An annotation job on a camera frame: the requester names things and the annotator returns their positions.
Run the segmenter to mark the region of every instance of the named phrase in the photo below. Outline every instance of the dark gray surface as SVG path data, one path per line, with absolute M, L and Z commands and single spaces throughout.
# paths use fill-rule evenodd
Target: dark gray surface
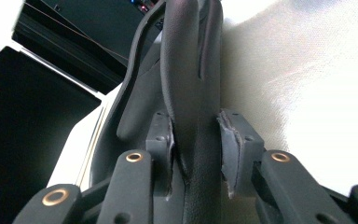
M 158 20 L 159 16 L 163 14 L 164 8 L 165 3 L 163 1 L 158 2 L 158 4 L 145 15 L 135 33 L 127 74 L 122 83 L 122 87 L 117 94 L 112 109 L 109 111 L 107 122 L 102 128 L 101 135 L 94 151 L 90 170 L 91 185 L 106 179 L 112 174 L 116 160 L 121 153 L 133 148 L 145 149 L 145 147 L 134 147 L 139 145 L 143 146 L 145 144 L 145 138 L 123 141 L 117 136 L 117 127 L 139 75 L 141 51 L 143 50 L 143 43 L 145 42 L 147 31 L 153 26 L 154 22 Z M 137 131 L 140 132 L 140 135 L 144 134 L 146 137 L 148 127 L 148 125 L 145 125 L 142 130 Z
M 142 159 L 136 162 L 127 161 L 126 157 L 131 153 L 141 154 Z M 117 159 L 97 223 L 151 223 L 152 193 L 150 154 L 144 150 L 129 150 L 123 153 Z
M 161 35 L 147 52 L 139 68 L 129 101 L 117 127 L 117 136 L 124 141 L 142 142 L 157 111 L 166 113 L 161 89 L 160 61 Z
M 173 161 L 172 190 L 167 197 L 153 197 L 154 224 L 183 223 L 183 209 L 185 203 L 185 183 L 183 182 L 177 161 Z
M 270 205 L 269 203 L 264 202 L 260 197 L 256 197 L 255 206 L 257 209 L 258 218 L 263 224 L 280 224 L 283 223 L 282 214 L 280 211 Z
M 161 83 L 186 182 L 185 223 L 220 222 L 221 143 L 216 118 L 223 16 L 219 1 L 205 1 L 203 6 L 206 18 L 200 18 L 197 1 L 168 2 L 162 33 Z
M 260 223 L 257 212 L 255 210 L 254 197 L 234 197 L 228 198 L 227 185 L 222 184 L 222 224 L 243 224 Z
M 255 196 L 251 181 L 254 161 L 261 161 L 264 140 L 239 113 L 222 109 L 219 118 L 222 135 L 222 172 L 227 180 L 228 196 Z
M 121 63 L 109 55 L 109 65 L 115 68 L 112 69 L 112 66 L 95 57 L 96 53 L 84 48 L 90 43 L 79 45 L 68 35 L 56 33 L 56 30 L 34 20 L 34 17 L 23 12 L 16 25 L 16 41 L 24 47 L 103 94 L 122 82 L 126 67 Z
M 284 154 L 290 161 L 275 161 L 274 153 Z M 293 155 L 280 150 L 265 152 L 261 174 L 285 223 L 321 223 L 320 217 L 334 220 L 326 223 L 353 223 Z
M 173 145 L 170 117 L 157 112 L 153 116 L 146 137 L 146 150 L 153 157 L 153 194 L 155 196 L 167 196 L 171 191 Z

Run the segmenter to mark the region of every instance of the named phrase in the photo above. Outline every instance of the brass screw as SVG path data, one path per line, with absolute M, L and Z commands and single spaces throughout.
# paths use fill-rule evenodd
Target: brass screw
M 129 162 L 137 162 L 141 161 L 144 158 L 144 156 L 141 153 L 131 153 L 126 157 L 127 161 Z
M 280 161 L 280 162 L 288 162 L 288 161 L 290 161 L 290 157 L 288 157 L 287 155 L 285 155 L 283 153 L 280 153 L 280 152 L 273 153 L 271 155 L 271 157 L 275 161 Z
M 51 200 L 50 199 L 51 195 L 56 193 L 60 193 L 62 194 L 62 196 L 58 199 Z M 48 193 L 45 197 L 43 197 L 42 203 L 45 206 L 54 206 L 65 201 L 65 199 L 67 199 L 68 196 L 69 196 L 69 191 L 67 189 L 55 189 L 52 192 Z

